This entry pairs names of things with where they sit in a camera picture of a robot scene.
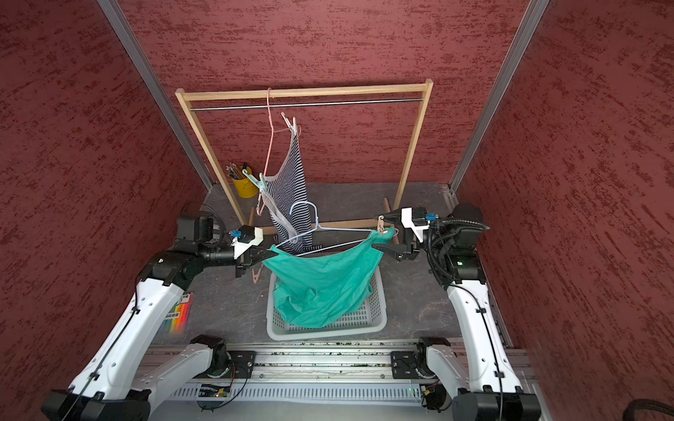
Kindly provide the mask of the green tank top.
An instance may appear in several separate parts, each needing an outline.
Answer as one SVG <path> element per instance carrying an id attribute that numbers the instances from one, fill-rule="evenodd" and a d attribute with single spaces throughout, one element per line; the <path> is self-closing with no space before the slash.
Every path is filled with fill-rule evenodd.
<path id="1" fill-rule="evenodd" d="M 375 246 L 394 235 L 392 227 L 372 232 L 355 247 L 320 257 L 298 257 L 272 247 L 277 255 L 264 265 L 277 277 L 275 310 L 284 322 L 305 329 L 321 329 L 357 312 L 372 295 L 371 279 L 384 256 Z"/>

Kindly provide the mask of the yellow pencil cup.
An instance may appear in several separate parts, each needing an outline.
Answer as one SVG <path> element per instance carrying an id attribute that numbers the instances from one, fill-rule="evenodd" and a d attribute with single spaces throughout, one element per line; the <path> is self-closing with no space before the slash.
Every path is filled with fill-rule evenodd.
<path id="1" fill-rule="evenodd" d="M 246 176 L 246 173 L 252 173 L 252 168 L 247 163 L 238 165 L 232 162 L 226 165 L 226 170 L 240 198 L 249 199 L 258 194 L 258 187 Z"/>

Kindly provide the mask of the white clothespin top striped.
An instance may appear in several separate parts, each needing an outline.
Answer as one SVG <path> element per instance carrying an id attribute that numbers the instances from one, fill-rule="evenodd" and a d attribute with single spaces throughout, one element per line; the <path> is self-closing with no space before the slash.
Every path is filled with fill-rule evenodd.
<path id="1" fill-rule="evenodd" d="M 299 126 L 296 118 L 289 119 L 284 112 L 281 112 L 281 117 L 284 120 L 288 130 L 293 136 L 299 135 Z"/>

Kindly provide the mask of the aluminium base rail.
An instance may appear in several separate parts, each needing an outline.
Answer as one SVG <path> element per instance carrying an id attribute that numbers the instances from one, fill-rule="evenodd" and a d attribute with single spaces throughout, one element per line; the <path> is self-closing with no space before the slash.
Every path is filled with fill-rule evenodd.
<path id="1" fill-rule="evenodd" d="M 142 358 L 135 378 L 149 375 L 159 366 L 183 356 L 186 346 L 151 346 Z M 451 343 L 438 347 L 441 362 L 459 363 L 468 373 L 468 358 L 463 345 Z M 228 345 L 227 351 L 237 367 L 237 380 L 252 376 L 254 382 L 429 382 L 431 376 L 405 376 L 394 369 L 393 361 L 407 358 L 407 345 L 383 342 L 319 342 Z M 525 381 L 537 380 L 526 350 L 507 349 L 515 374 Z"/>

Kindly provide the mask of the pink clothespin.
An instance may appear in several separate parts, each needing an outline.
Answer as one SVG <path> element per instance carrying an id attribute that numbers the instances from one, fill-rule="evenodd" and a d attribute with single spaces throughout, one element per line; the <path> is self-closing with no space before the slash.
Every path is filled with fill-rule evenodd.
<path id="1" fill-rule="evenodd" d="M 264 269 L 263 265 L 260 265 L 257 268 L 250 269 L 250 273 L 252 275 L 252 280 L 254 284 L 258 284 L 258 282 L 260 281 L 263 269 Z"/>
<path id="2" fill-rule="evenodd" d="M 380 215 L 377 217 L 377 232 L 379 234 L 386 233 L 386 228 L 384 226 L 384 216 Z"/>

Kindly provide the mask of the light blue wire hanger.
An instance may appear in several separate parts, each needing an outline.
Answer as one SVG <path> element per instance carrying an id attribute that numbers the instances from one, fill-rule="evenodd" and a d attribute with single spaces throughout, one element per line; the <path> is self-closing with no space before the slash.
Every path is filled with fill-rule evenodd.
<path id="1" fill-rule="evenodd" d="M 358 240 L 355 240 L 356 233 L 378 233 L 377 217 L 375 219 L 351 219 L 321 223 L 317 206 L 306 200 L 296 201 L 290 206 L 286 215 L 279 212 L 276 219 L 279 240 L 276 247 L 295 255 L 310 254 L 322 250 L 321 247 L 313 243 L 315 233 L 336 232 L 337 235 L 349 233 L 352 237 L 351 242 L 340 243 L 334 245 L 333 248 L 356 245 L 358 243 Z M 386 231 L 389 229 L 395 230 L 390 223 L 384 222 L 384 226 Z"/>

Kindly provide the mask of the colourful card on floor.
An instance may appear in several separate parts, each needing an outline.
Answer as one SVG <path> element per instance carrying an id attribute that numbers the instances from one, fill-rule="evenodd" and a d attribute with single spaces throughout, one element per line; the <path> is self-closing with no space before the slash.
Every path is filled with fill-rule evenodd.
<path id="1" fill-rule="evenodd" d="M 184 334 L 191 307 L 194 301 L 193 292 L 185 292 L 170 309 L 159 328 L 159 335 L 177 337 Z"/>

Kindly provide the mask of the wooden clothes rack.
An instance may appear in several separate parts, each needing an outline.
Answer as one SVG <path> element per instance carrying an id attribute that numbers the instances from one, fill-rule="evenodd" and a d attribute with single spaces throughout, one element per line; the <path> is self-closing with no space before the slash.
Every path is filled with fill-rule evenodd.
<path id="1" fill-rule="evenodd" d="M 245 214 L 237 200 L 236 193 L 225 176 L 225 172 L 219 162 L 217 154 L 214 152 L 210 140 L 205 133 L 203 126 L 198 118 L 197 113 L 200 111 L 207 111 L 207 108 L 194 107 L 192 104 L 205 102 L 225 102 L 238 100 L 252 100 L 252 99 L 279 99 L 279 98 L 328 98 L 329 96 L 370 96 L 371 99 L 366 100 L 367 105 L 372 103 L 418 103 L 419 110 L 417 118 L 412 130 L 412 137 L 409 142 L 407 154 L 402 169 L 402 174 L 398 183 L 398 189 L 393 203 L 385 202 L 384 208 L 386 210 L 397 210 L 402 202 L 407 187 L 408 177 L 412 168 L 412 161 L 421 136 L 421 129 L 427 114 L 428 105 L 434 88 L 434 81 L 431 79 L 421 83 L 404 83 L 404 84 L 388 84 L 388 85 L 370 85 L 370 86 L 349 86 L 349 87 L 330 87 L 330 88 L 303 88 L 303 89 L 258 89 L 258 91 L 213 91 L 213 92 L 187 92 L 184 89 L 177 89 L 175 96 L 177 101 L 188 120 L 193 133 L 196 135 L 198 143 L 205 153 L 205 157 L 209 162 L 211 169 L 216 175 L 217 180 L 222 187 L 228 202 L 242 224 L 253 222 L 255 211 L 251 210 L 249 214 Z M 384 94 L 411 94 L 419 93 L 419 98 L 393 98 L 393 99 L 375 99 L 375 95 Z"/>

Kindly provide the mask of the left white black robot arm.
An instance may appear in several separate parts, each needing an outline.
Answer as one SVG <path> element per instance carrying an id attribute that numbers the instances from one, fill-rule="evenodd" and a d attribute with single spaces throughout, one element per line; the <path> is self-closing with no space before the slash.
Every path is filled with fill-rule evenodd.
<path id="1" fill-rule="evenodd" d="M 41 407 L 49 420 L 147 420 L 198 375 L 236 377 L 222 338 L 199 335 L 180 354 L 147 375 L 137 371 L 166 317 L 206 268 L 233 267 L 236 276 L 272 257 L 262 248 L 263 228 L 230 233 L 210 212 L 177 219 L 172 247 L 156 254 L 138 276 L 133 298 L 82 372 L 65 390 L 53 390 Z"/>

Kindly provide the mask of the striped tank top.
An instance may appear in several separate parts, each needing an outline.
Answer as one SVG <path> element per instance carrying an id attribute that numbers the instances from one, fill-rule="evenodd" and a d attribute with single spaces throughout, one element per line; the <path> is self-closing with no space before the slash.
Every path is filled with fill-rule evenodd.
<path id="1" fill-rule="evenodd" d="M 301 159 L 299 129 L 290 129 L 291 139 L 288 153 L 281 168 L 273 176 L 264 176 L 263 198 L 267 199 L 267 209 L 277 230 L 277 243 L 289 254 L 303 254 L 321 250 L 321 245 L 313 242 L 313 234 L 291 240 L 300 233 L 312 229 L 313 211 L 308 201 L 305 170 Z"/>

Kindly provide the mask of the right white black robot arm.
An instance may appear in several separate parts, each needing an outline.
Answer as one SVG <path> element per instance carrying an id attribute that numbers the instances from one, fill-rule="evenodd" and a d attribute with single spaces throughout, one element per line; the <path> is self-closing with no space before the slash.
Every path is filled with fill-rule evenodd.
<path id="1" fill-rule="evenodd" d="M 431 373 L 445 390 L 440 410 L 450 410 L 454 420 L 538 420 L 539 398 L 525 391 L 509 361 L 498 334 L 477 242 L 488 231 L 479 208 L 456 205 L 446 217 L 423 207 L 403 208 L 378 217 L 404 238 L 398 245 L 382 247 L 397 261 L 413 260 L 425 253 L 430 273 L 447 293 L 459 323 L 468 368 L 442 355 L 442 347 L 425 341 L 419 348 L 417 367 Z"/>

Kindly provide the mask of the mint clothespin lower striped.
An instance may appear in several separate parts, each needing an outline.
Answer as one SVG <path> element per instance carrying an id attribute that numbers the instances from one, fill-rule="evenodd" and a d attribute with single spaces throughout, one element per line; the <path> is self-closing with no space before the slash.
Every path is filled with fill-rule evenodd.
<path id="1" fill-rule="evenodd" d="M 242 174 L 249 179 L 249 181 L 256 186 L 260 194 L 267 194 L 269 192 L 267 181 L 263 174 L 260 174 L 258 177 L 255 177 L 249 172 L 247 168 L 242 170 Z"/>

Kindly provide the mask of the white plastic laundry basket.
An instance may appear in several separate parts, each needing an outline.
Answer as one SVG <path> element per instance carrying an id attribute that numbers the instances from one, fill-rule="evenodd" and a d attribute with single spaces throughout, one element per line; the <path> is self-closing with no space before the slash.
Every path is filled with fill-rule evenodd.
<path id="1" fill-rule="evenodd" d="M 273 292 L 277 276 L 270 276 L 269 297 L 267 303 L 267 333 L 275 341 L 319 340 L 344 336 L 356 336 L 382 331 L 387 324 L 386 300 L 380 269 L 377 268 L 371 281 L 371 295 L 363 301 L 356 312 L 342 316 L 333 324 L 308 329 L 293 326 L 283 320 L 274 305 Z"/>

